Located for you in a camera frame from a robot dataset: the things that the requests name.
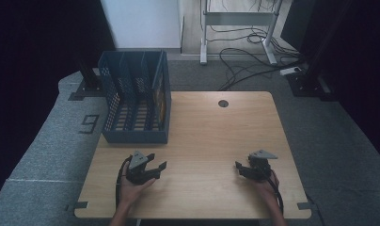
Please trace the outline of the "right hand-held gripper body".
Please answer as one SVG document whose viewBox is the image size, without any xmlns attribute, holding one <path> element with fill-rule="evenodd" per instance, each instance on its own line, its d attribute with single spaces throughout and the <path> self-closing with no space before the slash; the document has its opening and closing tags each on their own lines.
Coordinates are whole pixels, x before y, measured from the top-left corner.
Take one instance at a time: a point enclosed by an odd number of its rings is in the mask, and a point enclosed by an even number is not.
<svg viewBox="0 0 380 226">
<path fill-rule="evenodd" d="M 270 177 L 271 166 L 268 162 L 269 159 L 277 159 L 277 156 L 265 150 L 255 151 L 248 156 L 250 165 L 249 176 L 251 179 L 264 181 Z"/>
</svg>

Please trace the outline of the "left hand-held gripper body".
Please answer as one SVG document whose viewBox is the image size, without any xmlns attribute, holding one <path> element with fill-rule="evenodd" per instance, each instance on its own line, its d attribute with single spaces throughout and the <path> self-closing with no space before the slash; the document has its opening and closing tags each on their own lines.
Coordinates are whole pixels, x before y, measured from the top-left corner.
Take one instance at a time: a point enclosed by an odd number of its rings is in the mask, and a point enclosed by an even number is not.
<svg viewBox="0 0 380 226">
<path fill-rule="evenodd" d="M 129 166 L 126 172 L 126 178 L 128 181 L 135 185 L 143 185 L 150 178 L 150 170 L 146 170 L 147 157 L 140 151 L 135 151 L 130 157 Z"/>
</svg>

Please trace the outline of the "blue plastic file organizer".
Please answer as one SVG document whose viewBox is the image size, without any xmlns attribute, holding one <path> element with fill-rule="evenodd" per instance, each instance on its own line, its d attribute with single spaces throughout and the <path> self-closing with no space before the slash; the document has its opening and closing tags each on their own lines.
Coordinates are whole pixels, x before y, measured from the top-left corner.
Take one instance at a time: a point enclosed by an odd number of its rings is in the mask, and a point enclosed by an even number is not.
<svg viewBox="0 0 380 226">
<path fill-rule="evenodd" d="M 165 118 L 155 121 L 152 83 L 161 51 L 106 51 L 99 71 L 107 103 L 103 135 L 110 143 L 168 143 L 171 89 L 165 52 Z"/>
</svg>

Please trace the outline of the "colourful children's picture book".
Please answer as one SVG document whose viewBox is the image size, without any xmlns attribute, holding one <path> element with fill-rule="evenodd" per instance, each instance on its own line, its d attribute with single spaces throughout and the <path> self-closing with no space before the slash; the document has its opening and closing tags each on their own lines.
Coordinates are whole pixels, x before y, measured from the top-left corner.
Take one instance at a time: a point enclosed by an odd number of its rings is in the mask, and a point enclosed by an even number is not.
<svg viewBox="0 0 380 226">
<path fill-rule="evenodd" d="M 165 82 L 164 82 L 164 62 L 165 62 L 165 52 L 161 51 L 158 55 L 158 61 L 156 65 L 156 70 L 154 73 L 152 90 L 153 90 L 153 101 L 154 101 L 154 112 L 155 121 L 158 125 L 158 129 L 162 130 L 165 118 Z"/>
</svg>

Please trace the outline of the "person's left hand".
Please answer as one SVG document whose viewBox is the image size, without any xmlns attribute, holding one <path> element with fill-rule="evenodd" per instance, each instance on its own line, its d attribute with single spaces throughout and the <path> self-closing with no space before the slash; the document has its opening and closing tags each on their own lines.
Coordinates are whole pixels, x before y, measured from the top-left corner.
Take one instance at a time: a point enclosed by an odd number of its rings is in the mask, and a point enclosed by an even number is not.
<svg viewBox="0 0 380 226">
<path fill-rule="evenodd" d="M 128 163 L 124 164 L 122 175 L 120 176 L 119 209 L 129 209 L 140 197 L 142 191 L 155 182 L 155 179 L 152 178 L 143 185 L 134 185 L 126 178 L 128 166 Z"/>
</svg>

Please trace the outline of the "person's right hand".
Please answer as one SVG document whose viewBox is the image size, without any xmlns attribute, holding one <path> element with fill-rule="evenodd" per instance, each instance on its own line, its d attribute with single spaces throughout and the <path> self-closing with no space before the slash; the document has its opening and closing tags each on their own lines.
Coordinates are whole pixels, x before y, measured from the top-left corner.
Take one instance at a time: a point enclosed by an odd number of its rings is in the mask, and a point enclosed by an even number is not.
<svg viewBox="0 0 380 226">
<path fill-rule="evenodd" d="M 271 171 L 271 176 L 268 180 L 263 182 L 253 181 L 252 184 L 255 187 L 258 195 L 261 197 L 261 200 L 268 207 L 279 207 L 277 195 L 275 192 L 275 189 L 278 188 L 279 180 L 273 170 Z"/>
</svg>

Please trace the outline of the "black metal stand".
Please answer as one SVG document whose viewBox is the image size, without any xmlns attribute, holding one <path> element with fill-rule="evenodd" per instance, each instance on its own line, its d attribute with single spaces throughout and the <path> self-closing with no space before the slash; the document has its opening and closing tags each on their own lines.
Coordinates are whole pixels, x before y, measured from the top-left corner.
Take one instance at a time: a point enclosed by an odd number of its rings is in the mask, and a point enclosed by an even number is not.
<svg viewBox="0 0 380 226">
<path fill-rule="evenodd" d="M 82 56 L 76 55 L 74 60 L 82 75 L 82 81 L 79 84 L 78 89 L 70 95 L 69 100 L 83 101 L 86 97 L 103 97 L 103 84 L 101 78 L 96 75 Z"/>
<path fill-rule="evenodd" d="M 325 61 L 353 0 L 293 0 L 281 38 L 300 53 L 307 68 L 286 78 L 295 97 L 332 98 L 323 79 Z"/>
</svg>

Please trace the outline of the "white power strip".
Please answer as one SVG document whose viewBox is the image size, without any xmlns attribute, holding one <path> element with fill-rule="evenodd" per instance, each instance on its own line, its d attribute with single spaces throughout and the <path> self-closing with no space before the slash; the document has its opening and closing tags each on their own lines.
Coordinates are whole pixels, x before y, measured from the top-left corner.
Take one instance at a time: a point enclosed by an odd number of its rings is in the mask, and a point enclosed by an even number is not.
<svg viewBox="0 0 380 226">
<path fill-rule="evenodd" d="M 291 67 L 291 68 L 280 70 L 279 74 L 282 75 L 282 76 L 284 76 L 284 75 L 293 74 L 293 73 L 300 73 L 300 72 L 302 72 L 301 68 L 299 68 L 299 67 Z"/>
</svg>

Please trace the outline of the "white panel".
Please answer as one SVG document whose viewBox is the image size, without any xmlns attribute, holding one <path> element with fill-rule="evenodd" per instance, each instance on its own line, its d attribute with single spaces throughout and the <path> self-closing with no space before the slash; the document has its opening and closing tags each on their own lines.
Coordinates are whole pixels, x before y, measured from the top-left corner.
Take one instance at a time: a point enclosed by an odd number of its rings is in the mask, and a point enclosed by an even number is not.
<svg viewBox="0 0 380 226">
<path fill-rule="evenodd" d="M 101 0 L 117 49 L 179 49 L 178 0 Z"/>
</svg>

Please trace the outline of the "white metal desk frame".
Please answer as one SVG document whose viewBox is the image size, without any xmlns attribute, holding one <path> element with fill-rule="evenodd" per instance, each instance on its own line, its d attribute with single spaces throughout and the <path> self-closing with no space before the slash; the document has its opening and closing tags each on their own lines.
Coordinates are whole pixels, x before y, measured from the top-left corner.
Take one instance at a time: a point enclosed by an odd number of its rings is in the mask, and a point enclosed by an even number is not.
<svg viewBox="0 0 380 226">
<path fill-rule="evenodd" d="M 200 45 L 200 64 L 207 64 L 207 26 L 208 25 L 255 25 L 267 26 L 266 37 L 262 40 L 261 45 L 264 53 L 271 65 L 277 65 L 274 56 L 274 48 L 271 43 L 273 33 L 277 24 L 280 8 L 283 0 L 276 0 L 271 12 L 211 12 L 208 10 L 209 0 L 201 0 L 200 20 L 203 33 Z"/>
</svg>

